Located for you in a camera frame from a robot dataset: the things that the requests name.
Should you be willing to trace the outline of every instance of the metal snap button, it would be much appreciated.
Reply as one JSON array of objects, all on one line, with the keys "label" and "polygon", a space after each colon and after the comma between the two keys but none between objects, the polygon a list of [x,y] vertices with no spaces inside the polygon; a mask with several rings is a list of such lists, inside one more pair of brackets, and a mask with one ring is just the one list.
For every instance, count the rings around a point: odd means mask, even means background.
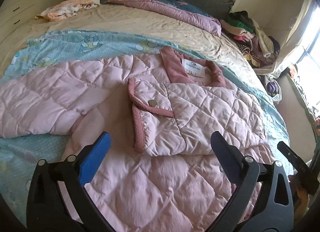
[{"label": "metal snap button", "polygon": [[149,104],[149,106],[152,106],[152,107],[158,106],[158,102],[155,101],[155,100],[153,100],[153,99],[149,100],[149,101],[148,101],[148,104]]}]

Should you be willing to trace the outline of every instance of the curtain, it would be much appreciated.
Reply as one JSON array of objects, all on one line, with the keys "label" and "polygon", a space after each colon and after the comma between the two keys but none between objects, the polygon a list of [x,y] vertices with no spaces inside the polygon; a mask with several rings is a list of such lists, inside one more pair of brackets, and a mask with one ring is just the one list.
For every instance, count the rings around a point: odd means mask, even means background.
[{"label": "curtain", "polygon": [[286,42],[282,45],[278,58],[271,66],[254,69],[257,75],[270,74],[274,78],[278,78],[290,64],[296,63],[299,58],[290,56],[300,45],[303,34],[312,17],[313,11],[317,8],[315,0],[304,0],[296,23],[288,33]]}]

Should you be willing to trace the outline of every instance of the light blue blanket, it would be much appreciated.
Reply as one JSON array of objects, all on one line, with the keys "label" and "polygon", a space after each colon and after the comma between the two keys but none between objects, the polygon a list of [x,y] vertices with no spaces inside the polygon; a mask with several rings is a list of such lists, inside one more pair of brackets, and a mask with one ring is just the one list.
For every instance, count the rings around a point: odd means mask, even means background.
[{"label": "light blue blanket", "polygon": [[[53,31],[41,38],[28,40],[27,48],[17,52],[0,83],[18,78],[40,67],[71,60],[100,60],[121,54],[159,53],[164,46],[196,58],[204,56],[170,41],[148,38],[138,34],[103,31]],[[226,67],[223,75],[247,93],[257,97],[263,111],[268,143],[276,158],[283,162],[287,174],[292,166],[276,149],[279,141],[289,144],[284,121],[269,97],[249,87]],[[13,139],[0,139],[0,193],[17,218],[26,224],[28,189],[38,160],[59,161],[68,136],[27,135]]]}]

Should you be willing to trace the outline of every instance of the clothing label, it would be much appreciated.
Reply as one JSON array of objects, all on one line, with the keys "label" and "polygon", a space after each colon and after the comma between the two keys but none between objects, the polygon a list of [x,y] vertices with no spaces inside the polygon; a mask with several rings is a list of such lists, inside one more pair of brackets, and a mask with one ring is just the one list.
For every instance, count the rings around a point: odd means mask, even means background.
[{"label": "clothing label", "polygon": [[201,66],[200,64],[184,59],[183,67],[185,68],[188,74],[192,76],[200,77],[200,78],[205,78],[204,67]]}]

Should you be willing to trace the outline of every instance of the window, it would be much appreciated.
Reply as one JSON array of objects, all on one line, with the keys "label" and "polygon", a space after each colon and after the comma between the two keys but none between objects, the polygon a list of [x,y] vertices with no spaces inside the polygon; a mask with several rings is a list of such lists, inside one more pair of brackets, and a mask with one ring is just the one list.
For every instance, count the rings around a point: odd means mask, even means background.
[{"label": "window", "polygon": [[320,8],[312,15],[301,44],[293,52],[297,61],[300,85],[308,103],[320,110]]}]

